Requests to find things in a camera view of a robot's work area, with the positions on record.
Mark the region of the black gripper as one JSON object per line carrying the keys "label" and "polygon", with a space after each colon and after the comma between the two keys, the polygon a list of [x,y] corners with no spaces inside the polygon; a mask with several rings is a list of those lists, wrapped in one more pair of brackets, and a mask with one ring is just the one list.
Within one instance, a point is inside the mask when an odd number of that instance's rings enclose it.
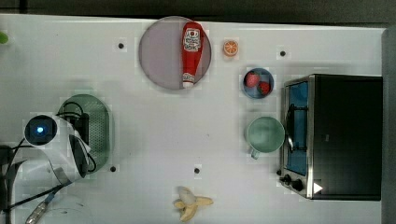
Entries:
{"label": "black gripper", "polygon": [[67,116],[66,120],[69,121],[73,127],[78,131],[81,139],[88,144],[89,143],[89,115],[83,113],[80,117],[78,116]]}

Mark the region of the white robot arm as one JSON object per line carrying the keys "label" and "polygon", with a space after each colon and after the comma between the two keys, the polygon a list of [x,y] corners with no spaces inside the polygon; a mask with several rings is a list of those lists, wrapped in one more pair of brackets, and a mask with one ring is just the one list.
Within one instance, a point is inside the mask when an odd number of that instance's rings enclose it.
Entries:
{"label": "white robot arm", "polygon": [[30,146],[48,157],[60,183],[73,183],[88,174],[91,148],[70,122],[40,114],[29,119],[23,134]]}

